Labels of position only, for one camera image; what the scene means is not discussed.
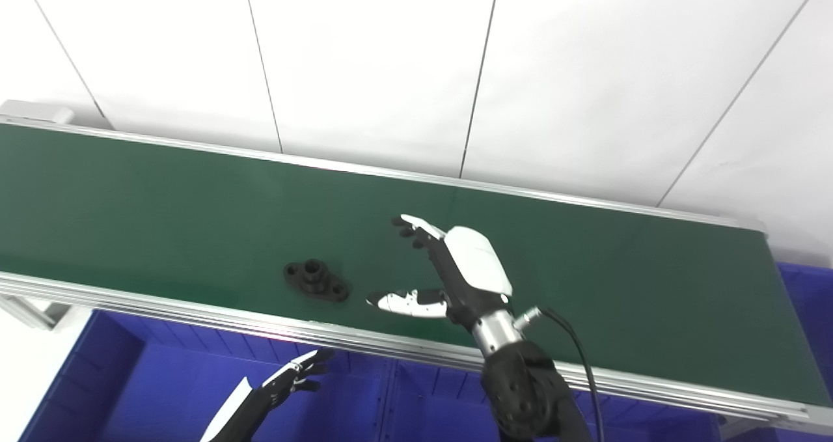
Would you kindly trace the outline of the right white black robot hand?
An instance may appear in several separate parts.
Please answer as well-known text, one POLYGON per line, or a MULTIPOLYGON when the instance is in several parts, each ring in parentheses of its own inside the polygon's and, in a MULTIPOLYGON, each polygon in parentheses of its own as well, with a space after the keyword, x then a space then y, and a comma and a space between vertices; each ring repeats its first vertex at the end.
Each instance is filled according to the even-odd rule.
POLYGON ((447 318, 469 332, 512 325, 512 284, 484 234, 462 226, 443 231, 407 214, 395 217, 393 225, 413 239, 416 249, 425 250, 441 287, 372 292, 366 297, 369 305, 401 316, 447 318))

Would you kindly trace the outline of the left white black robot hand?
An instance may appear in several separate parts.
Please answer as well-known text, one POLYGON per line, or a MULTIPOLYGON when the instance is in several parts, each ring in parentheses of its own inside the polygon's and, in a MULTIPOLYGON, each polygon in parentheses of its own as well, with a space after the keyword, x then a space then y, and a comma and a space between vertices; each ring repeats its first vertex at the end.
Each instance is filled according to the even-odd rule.
POLYGON ((318 349, 294 358, 268 377, 261 385, 251 385, 247 377, 221 404, 200 437, 200 441, 251 441, 271 410, 295 393, 318 391, 321 383, 312 376, 328 371, 333 349, 318 349))

